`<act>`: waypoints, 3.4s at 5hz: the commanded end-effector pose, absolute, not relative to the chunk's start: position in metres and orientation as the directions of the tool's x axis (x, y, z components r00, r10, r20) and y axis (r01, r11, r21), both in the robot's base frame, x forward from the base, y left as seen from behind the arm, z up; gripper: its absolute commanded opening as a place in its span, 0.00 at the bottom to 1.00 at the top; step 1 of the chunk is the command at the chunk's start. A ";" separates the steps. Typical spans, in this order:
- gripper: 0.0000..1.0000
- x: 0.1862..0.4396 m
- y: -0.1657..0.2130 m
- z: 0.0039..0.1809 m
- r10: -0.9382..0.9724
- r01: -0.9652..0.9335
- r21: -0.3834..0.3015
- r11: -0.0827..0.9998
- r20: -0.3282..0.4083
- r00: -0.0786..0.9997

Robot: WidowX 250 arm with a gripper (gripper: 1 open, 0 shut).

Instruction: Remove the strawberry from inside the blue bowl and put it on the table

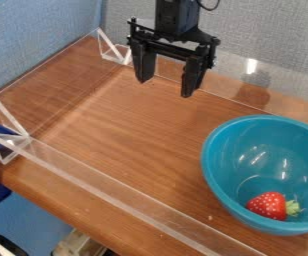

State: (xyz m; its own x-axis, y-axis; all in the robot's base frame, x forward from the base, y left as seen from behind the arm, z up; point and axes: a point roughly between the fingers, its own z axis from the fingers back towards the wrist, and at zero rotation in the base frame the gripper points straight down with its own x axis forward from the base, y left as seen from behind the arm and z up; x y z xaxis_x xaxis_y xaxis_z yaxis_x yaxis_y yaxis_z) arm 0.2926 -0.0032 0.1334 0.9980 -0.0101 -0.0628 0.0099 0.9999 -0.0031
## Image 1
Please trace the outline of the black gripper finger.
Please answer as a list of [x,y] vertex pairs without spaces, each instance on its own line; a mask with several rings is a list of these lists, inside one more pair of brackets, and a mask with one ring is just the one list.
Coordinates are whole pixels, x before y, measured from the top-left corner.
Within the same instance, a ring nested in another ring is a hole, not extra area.
[[186,65],[183,68],[181,88],[182,97],[190,97],[193,95],[193,92],[199,88],[207,68],[207,50],[197,49],[194,54],[187,57]]
[[145,83],[154,76],[157,53],[149,48],[146,42],[137,39],[130,40],[133,65],[135,76],[141,83]]

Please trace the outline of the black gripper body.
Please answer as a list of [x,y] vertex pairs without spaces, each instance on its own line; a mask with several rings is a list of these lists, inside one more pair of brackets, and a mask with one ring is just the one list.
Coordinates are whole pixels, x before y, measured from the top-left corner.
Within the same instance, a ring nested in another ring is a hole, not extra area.
[[142,47],[142,54],[161,54],[178,60],[197,56],[202,59],[206,68],[214,66],[215,49],[221,40],[201,31],[198,26],[177,34],[155,30],[151,20],[133,17],[127,23],[130,25],[127,39],[133,53],[137,52],[135,47]]

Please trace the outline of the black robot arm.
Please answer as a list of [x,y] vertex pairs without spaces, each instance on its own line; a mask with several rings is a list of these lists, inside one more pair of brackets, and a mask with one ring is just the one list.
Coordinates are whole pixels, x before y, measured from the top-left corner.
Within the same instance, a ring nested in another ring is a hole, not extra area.
[[181,96],[187,98],[199,88],[205,73],[214,67],[221,40],[198,28],[199,9],[213,11],[201,0],[155,0],[155,19],[149,24],[131,17],[127,44],[131,49],[135,76],[141,83],[155,73],[157,55],[186,63]]

